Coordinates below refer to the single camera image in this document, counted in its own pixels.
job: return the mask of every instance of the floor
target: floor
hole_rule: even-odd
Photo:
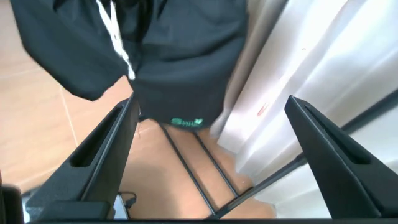
[[[24,52],[9,1],[0,0],[0,170],[4,184],[22,192],[43,183],[89,132],[132,90],[120,79],[99,100],[77,98]],[[190,133],[169,128],[195,175],[221,207],[233,198]],[[240,192],[252,186],[234,171],[234,159],[207,130],[199,133]],[[209,209],[158,125],[139,124],[121,190],[137,194],[133,218],[205,218]],[[269,205],[250,198],[225,218],[272,218]]]

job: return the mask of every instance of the drawstring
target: drawstring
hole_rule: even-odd
[[[123,41],[120,35],[118,18],[116,17],[116,8],[113,0],[110,0],[110,2],[111,2],[111,18],[109,18],[108,13],[106,13],[105,8],[102,5],[101,1],[96,0],[96,3],[99,8],[99,14],[101,15],[101,19],[111,36],[113,49],[127,64],[129,69],[129,74],[128,74],[129,79],[134,80],[136,78],[136,74],[132,70],[131,63],[129,60],[129,55],[127,54],[127,52],[123,47]]]

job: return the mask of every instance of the metal rod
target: metal rod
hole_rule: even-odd
[[[213,215],[216,214],[215,209],[213,208],[213,206],[211,205],[211,202],[209,201],[209,199],[206,196],[206,193],[203,191],[202,187],[200,186],[199,182],[197,181],[197,179],[195,178],[195,176],[193,175],[192,171],[190,170],[188,164],[185,162],[185,159],[182,157],[180,151],[178,150],[178,148],[176,147],[176,145],[173,142],[173,139],[170,137],[169,133],[167,132],[167,130],[163,127],[163,125],[161,125],[159,123],[160,128],[162,128],[164,134],[166,135],[167,140],[169,140],[169,143],[171,144],[171,146],[173,147],[176,155],[178,156],[178,158],[181,160],[182,165],[184,166],[185,170],[188,172],[189,176],[191,177],[193,183],[195,184],[195,186],[197,187],[200,195],[203,197],[204,201],[207,204],[207,207],[209,207],[211,213]]]
[[[238,192],[235,190],[235,188],[233,187],[232,183],[228,180],[227,176],[225,175],[225,173],[223,172],[223,170],[221,169],[221,167],[218,165],[218,163],[216,162],[216,160],[214,159],[214,157],[211,155],[210,151],[207,149],[207,147],[205,146],[205,144],[203,143],[203,141],[200,139],[200,137],[198,136],[197,133],[192,132],[192,134],[194,135],[194,137],[197,139],[197,141],[199,142],[199,144],[201,145],[201,147],[203,148],[203,150],[205,151],[205,153],[207,154],[207,156],[210,158],[211,162],[213,163],[213,165],[216,167],[216,169],[218,170],[218,172],[220,173],[220,175],[222,176],[222,178],[224,179],[226,185],[229,187],[229,189],[231,189],[232,193],[234,194],[235,197],[239,196]]]
[[[292,172],[296,168],[305,165],[307,163],[307,160],[304,156],[303,153],[298,155],[294,160],[292,160],[290,163],[287,165],[283,166],[280,170],[272,174],[270,177],[267,179],[263,180],[260,184],[257,184],[253,188],[245,191],[243,194],[240,196],[236,197],[232,201],[228,202],[226,205],[224,205],[222,208],[220,208],[217,213],[214,215],[210,215],[207,217],[207,219],[219,219],[226,215],[228,212],[232,211],[232,209],[236,208],[238,205],[240,205],[242,202],[247,200],[248,198],[252,197],[253,195],[257,194],[258,192],[262,191],[264,188],[270,186],[271,184],[275,183],[282,177],[284,177],[286,174]]]

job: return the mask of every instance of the black cloth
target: black cloth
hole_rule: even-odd
[[[11,2],[24,48],[70,93],[96,100],[127,74],[95,0]],[[115,3],[141,113],[179,128],[211,125],[244,45],[245,0]]]

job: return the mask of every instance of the green logo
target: green logo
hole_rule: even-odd
[[[171,123],[174,125],[191,127],[191,128],[198,128],[202,125],[203,119],[195,119],[194,121],[184,121],[181,118],[173,118]]]

